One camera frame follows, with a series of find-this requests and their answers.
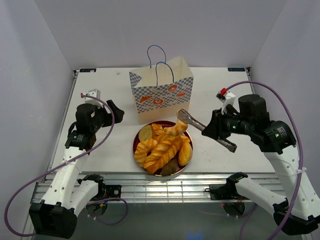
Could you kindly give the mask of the oval golden bread roll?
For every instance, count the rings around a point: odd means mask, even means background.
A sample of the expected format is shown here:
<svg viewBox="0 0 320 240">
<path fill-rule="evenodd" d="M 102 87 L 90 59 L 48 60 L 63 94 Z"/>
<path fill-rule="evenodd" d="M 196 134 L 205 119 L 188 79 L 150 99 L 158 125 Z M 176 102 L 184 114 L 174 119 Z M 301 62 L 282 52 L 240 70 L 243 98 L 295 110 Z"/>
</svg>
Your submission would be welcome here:
<svg viewBox="0 0 320 240">
<path fill-rule="evenodd" d="M 185 141 L 179 150 L 178 164 L 180 166 L 187 165 L 193 156 L 193 149 L 189 142 Z"/>
</svg>

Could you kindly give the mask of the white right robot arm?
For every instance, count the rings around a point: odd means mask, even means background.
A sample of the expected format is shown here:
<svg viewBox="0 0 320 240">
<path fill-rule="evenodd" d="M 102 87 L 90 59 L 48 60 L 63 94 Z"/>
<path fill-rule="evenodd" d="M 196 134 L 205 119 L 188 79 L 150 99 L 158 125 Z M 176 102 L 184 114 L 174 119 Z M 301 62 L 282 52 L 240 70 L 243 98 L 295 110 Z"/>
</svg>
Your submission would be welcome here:
<svg viewBox="0 0 320 240">
<path fill-rule="evenodd" d="M 307 174 L 299 171 L 297 141 L 290 127 L 281 120 L 270 119 L 266 101 L 258 94 L 241 96 L 238 104 L 239 111 L 231 104 L 225 112 L 213 110 L 202 135 L 214 140 L 225 140 L 231 134 L 249 136 L 271 163 L 285 195 L 260 186 L 243 172 L 229 176 L 225 185 L 212 193 L 224 199 L 250 199 L 270 213 L 277 225 L 289 214 L 281 228 L 289 236 L 315 231 L 320 224 L 320 198 Z"/>
</svg>

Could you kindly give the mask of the metal serving tongs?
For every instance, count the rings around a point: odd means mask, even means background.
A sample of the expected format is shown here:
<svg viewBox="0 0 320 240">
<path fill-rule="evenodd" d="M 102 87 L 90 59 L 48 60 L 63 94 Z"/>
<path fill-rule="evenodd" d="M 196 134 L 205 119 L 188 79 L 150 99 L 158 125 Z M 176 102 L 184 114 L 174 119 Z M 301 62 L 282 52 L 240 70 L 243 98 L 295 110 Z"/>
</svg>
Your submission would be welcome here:
<svg viewBox="0 0 320 240">
<path fill-rule="evenodd" d="M 201 132 L 206 128 L 204 124 L 199 122 L 198 120 L 194 119 L 189 112 L 187 112 L 185 109 L 180 109 L 177 112 L 177 119 L 195 127 L 196 129 L 200 130 Z M 230 142 L 229 140 L 224 139 L 216 139 L 217 143 L 222 145 L 223 147 L 227 148 L 230 152 L 235 153 L 237 150 L 237 145 L 233 142 Z"/>
</svg>

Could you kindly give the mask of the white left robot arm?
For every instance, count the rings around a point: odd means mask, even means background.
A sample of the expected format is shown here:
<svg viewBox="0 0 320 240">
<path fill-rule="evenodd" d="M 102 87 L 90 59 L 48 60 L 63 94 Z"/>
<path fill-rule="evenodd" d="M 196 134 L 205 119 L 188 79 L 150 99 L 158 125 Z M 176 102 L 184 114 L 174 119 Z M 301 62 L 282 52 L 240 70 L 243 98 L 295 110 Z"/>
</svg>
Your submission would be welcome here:
<svg viewBox="0 0 320 240">
<path fill-rule="evenodd" d="M 83 179 L 78 176 L 95 147 L 98 130 L 120 123 L 124 114 L 112 100 L 102 104 L 97 99 L 87 98 L 76 108 L 75 122 L 68 129 L 64 145 L 62 167 L 55 170 L 40 202 L 32 203 L 29 208 L 36 234 L 69 239 L 75 232 L 82 209 L 90 201 L 106 197 L 102 176 L 91 174 Z"/>
</svg>

